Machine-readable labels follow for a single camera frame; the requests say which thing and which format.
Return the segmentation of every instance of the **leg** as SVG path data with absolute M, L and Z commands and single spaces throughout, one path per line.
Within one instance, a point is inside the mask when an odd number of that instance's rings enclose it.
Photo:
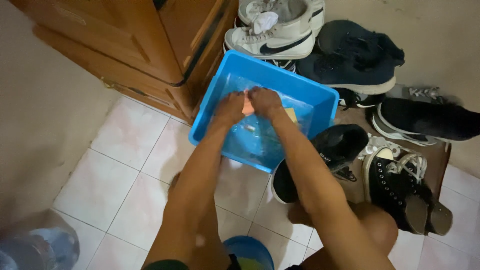
M 173 178 L 169 191 L 175 188 L 179 176 L 180 172 Z M 230 265 L 230 257 L 218 236 L 218 221 L 213 198 L 199 224 L 196 246 L 191 261 L 187 263 L 189 270 L 226 270 Z
M 350 205 L 353 212 L 359 218 L 361 224 L 378 247 L 384 251 L 385 255 L 390 253 L 398 236 L 398 228 L 395 220 L 382 209 L 363 202 Z M 296 204 L 288 213 L 288 218 L 294 224 L 301 223 L 308 226 L 313 225 L 312 220 L 305 212 L 301 204 Z M 302 264 L 303 270 L 334 270 L 335 264 L 328 255 L 325 248 L 320 249 Z

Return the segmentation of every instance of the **wall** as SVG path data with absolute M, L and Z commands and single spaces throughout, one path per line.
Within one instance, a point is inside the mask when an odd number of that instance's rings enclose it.
M 480 112 L 480 1 L 326 0 L 326 20 L 386 33 L 405 51 L 397 82 L 439 86 Z M 480 177 L 480 136 L 454 143 L 450 163 Z
M 0 226 L 49 208 L 119 97 L 0 0 Z

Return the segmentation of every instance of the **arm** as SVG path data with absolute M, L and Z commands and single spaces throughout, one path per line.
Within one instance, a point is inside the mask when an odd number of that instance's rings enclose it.
M 290 120 L 278 95 L 256 88 L 250 99 L 255 112 L 270 119 L 280 138 L 300 201 L 338 268 L 394 269 L 348 206 L 342 187 L 317 150 Z
M 163 221 L 145 264 L 173 259 L 187 263 L 195 248 L 198 224 L 214 197 L 220 153 L 232 125 L 243 117 L 243 92 L 223 99 L 208 131 L 181 171 L 168 196 Z

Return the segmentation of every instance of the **wooden cabinet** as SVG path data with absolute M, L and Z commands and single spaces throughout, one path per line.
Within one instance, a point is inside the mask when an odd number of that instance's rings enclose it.
M 192 122 L 238 1 L 11 0 L 34 33 L 119 92 Z

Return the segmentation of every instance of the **blue bucket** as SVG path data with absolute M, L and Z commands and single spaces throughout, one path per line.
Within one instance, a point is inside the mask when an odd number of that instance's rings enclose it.
M 250 236 L 234 236 L 223 242 L 229 254 L 235 254 L 240 265 L 242 258 L 253 259 L 261 264 L 264 270 L 274 270 L 270 252 L 257 239 Z
M 197 145 L 202 140 L 218 102 L 225 95 L 253 86 L 273 89 L 281 97 L 285 96 L 286 98 L 282 98 L 284 107 L 293 107 L 299 122 L 302 117 L 308 117 L 308 125 L 305 125 L 306 128 L 302 132 L 309 139 L 333 125 L 339 98 L 338 92 L 272 64 L 229 50 L 206 91 L 190 130 L 189 141 Z M 305 103 L 310 106 L 310 109 L 295 107 L 290 102 L 292 100 Z M 245 121 L 255 125 L 260 133 L 262 130 L 273 130 L 267 120 L 255 115 L 246 117 Z M 275 140 L 275 134 L 258 136 L 249 130 L 234 127 L 227 135 L 222 155 L 272 173 L 285 158 L 283 149 Z

